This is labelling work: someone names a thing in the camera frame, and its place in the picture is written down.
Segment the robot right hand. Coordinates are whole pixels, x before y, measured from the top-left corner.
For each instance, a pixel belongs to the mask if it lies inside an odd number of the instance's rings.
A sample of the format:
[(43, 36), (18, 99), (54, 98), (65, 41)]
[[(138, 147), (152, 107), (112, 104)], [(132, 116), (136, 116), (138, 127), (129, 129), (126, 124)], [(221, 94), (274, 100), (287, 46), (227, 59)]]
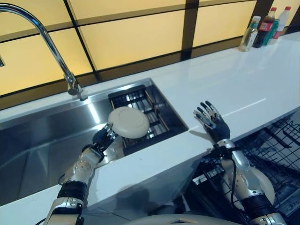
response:
[(230, 138), (230, 129), (221, 114), (209, 102), (201, 102), (195, 111), (195, 116), (202, 124), (213, 143)]

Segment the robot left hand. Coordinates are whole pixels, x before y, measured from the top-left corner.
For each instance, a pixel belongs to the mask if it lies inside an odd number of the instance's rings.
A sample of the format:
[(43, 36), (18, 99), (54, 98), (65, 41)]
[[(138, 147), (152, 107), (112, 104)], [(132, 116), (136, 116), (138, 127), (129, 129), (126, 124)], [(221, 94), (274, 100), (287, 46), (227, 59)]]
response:
[(112, 129), (113, 124), (106, 124), (101, 130), (97, 131), (93, 138), (92, 144), (96, 151), (103, 153), (118, 136)]

